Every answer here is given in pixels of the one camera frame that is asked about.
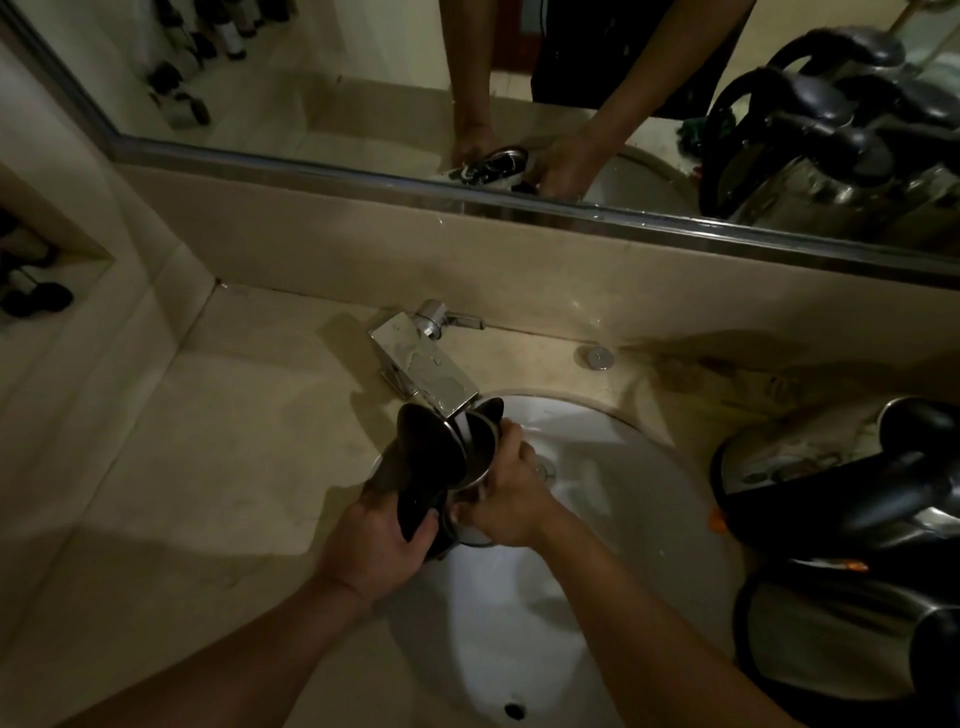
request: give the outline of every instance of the white sink basin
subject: white sink basin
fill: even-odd
[[[553,466],[554,495],[583,518],[642,583],[704,637],[731,652],[742,569],[707,527],[706,486],[638,430],[560,400],[504,397]],[[514,725],[621,725],[560,585],[534,552],[455,547],[383,604],[397,644],[450,702]]]

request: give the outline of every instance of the beige marble countertop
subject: beige marble countertop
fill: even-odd
[[[378,315],[244,286],[214,292],[14,637],[0,672],[5,723],[62,718],[299,585],[394,437],[401,402],[366,335]],[[485,394],[590,404],[701,475],[756,416],[684,394],[712,375],[637,352],[594,372],[580,344],[514,331],[451,328],[441,346]],[[289,724],[331,712],[350,726],[482,724],[418,682],[380,619],[324,661]]]

